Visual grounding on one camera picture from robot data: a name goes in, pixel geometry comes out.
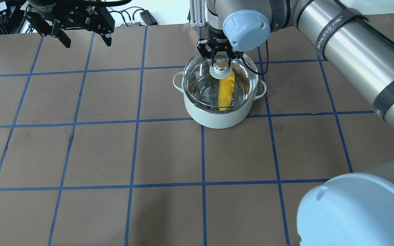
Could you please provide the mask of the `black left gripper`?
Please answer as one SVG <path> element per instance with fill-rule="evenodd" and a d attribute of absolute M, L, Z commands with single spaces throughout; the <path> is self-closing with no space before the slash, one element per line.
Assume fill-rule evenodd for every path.
<path fill-rule="evenodd" d="M 62 29 L 89 29 L 100 35 L 105 45 L 111 46 L 115 20 L 105 7 L 90 6 L 83 0 L 28 0 L 24 17 L 46 37 L 58 39 L 66 48 L 71 40 Z"/>

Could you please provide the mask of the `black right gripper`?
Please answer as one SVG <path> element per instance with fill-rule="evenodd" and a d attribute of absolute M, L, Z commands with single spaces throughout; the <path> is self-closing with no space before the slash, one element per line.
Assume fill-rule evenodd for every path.
<path fill-rule="evenodd" d="M 228 56 L 228 68 L 234 59 L 242 59 L 243 52 L 235 50 L 224 33 L 209 32 L 207 39 L 197 41 L 197 50 L 203 59 L 211 61 L 214 67 L 216 52 L 225 52 Z"/>

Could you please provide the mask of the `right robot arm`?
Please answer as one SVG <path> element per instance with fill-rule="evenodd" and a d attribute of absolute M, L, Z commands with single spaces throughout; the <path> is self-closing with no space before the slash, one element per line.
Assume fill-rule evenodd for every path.
<path fill-rule="evenodd" d="M 205 246 L 298 246 L 311 189 L 394 160 L 394 130 L 327 61 L 270 65 L 267 117 L 201 127 Z"/>

